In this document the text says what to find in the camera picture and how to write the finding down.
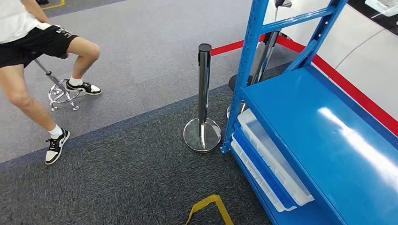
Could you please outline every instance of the person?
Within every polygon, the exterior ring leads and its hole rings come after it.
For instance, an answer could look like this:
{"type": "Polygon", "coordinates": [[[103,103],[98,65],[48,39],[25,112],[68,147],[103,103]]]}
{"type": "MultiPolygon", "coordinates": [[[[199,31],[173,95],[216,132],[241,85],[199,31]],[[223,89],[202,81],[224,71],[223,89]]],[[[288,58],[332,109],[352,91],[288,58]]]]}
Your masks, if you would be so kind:
{"type": "Polygon", "coordinates": [[[0,89],[13,105],[50,133],[45,157],[45,163],[50,165],[60,157],[70,132],[60,128],[28,94],[23,69],[42,54],[54,57],[76,54],[66,89],[98,95],[101,89],[83,82],[82,77],[100,56],[100,49],[59,26],[50,25],[36,0],[0,0],[0,8],[0,89]]]}

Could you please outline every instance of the white sock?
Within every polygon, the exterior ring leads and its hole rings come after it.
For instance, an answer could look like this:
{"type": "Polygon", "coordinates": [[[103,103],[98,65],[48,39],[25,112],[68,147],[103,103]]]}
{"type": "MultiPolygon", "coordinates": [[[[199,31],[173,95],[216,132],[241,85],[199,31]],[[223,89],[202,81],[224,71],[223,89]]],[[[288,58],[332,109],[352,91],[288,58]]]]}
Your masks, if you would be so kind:
{"type": "Polygon", "coordinates": [[[55,125],[53,130],[48,131],[52,139],[57,139],[60,135],[62,135],[62,130],[58,125],[55,125]]]}
{"type": "Polygon", "coordinates": [[[69,79],[69,84],[72,86],[79,86],[79,85],[83,84],[83,81],[82,81],[82,79],[75,79],[75,78],[71,77],[69,79]]]}

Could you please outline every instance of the dark gray carpet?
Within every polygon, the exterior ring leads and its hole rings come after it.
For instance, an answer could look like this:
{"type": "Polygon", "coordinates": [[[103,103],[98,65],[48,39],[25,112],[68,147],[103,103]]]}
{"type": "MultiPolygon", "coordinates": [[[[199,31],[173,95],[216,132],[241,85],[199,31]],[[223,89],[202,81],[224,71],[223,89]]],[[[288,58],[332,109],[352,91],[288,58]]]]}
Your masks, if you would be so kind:
{"type": "MultiPolygon", "coordinates": [[[[210,92],[209,118],[223,131],[230,96],[227,85],[210,92]]],[[[45,150],[0,164],[0,224],[181,225],[211,194],[236,225],[271,224],[231,153],[186,147],[182,129],[196,105],[191,97],[74,138],[52,166],[45,150]]],[[[223,220],[212,204],[190,224],[223,220]]]]}

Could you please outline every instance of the stool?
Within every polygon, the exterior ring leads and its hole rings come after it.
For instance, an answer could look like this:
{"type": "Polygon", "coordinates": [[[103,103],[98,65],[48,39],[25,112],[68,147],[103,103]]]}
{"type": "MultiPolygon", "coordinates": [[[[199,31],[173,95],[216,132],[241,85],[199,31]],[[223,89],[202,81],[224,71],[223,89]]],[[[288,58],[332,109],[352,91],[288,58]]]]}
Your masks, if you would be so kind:
{"type": "Polygon", "coordinates": [[[74,111],[79,110],[79,106],[75,105],[72,100],[79,96],[80,92],[70,93],[63,86],[63,83],[65,83],[69,79],[64,79],[61,81],[58,80],[58,78],[56,78],[51,71],[48,71],[38,59],[35,59],[34,61],[38,64],[40,68],[42,68],[42,70],[46,73],[46,76],[54,83],[54,85],[50,88],[50,91],[48,92],[48,99],[50,100],[51,111],[54,112],[58,110],[58,107],[54,106],[54,103],[61,104],[66,102],[69,102],[72,105],[72,109],[74,111]]]}

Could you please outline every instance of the yellow floor tape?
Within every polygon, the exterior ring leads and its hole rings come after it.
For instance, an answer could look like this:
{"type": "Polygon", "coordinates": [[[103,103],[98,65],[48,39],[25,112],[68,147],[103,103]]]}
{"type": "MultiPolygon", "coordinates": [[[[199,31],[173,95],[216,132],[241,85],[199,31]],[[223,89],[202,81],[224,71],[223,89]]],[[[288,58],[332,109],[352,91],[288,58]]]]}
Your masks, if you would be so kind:
{"type": "Polygon", "coordinates": [[[43,7],[41,8],[42,10],[46,10],[46,9],[51,9],[51,8],[56,8],[56,7],[61,7],[65,5],[65,0],[61,0],[61,2],[57,5],[53,5],[53,6],[47,6],[47,7],[43,7]]]}
{"type": "Polygon", "coordinates": [[[191,213],[189,214],[188,217],[188,221],[185,223],[185,225],[188,225],[189,221],[191,220],[192,214],[199,211],[200,209],[206,207],[207,205],[209,205],[210,203],[215,202],[215,204],[217,205],[218,210],[221,213],[222,218],[224,219],[224,222],[226,225],[234,225],[228,212],[227,209],[225,208],[224,204],[221,201],[221,198],[219,195],[211,195],[203,200],[201,200],[200,202],[194,204],[192,206],[192,210],[191,213]]]}

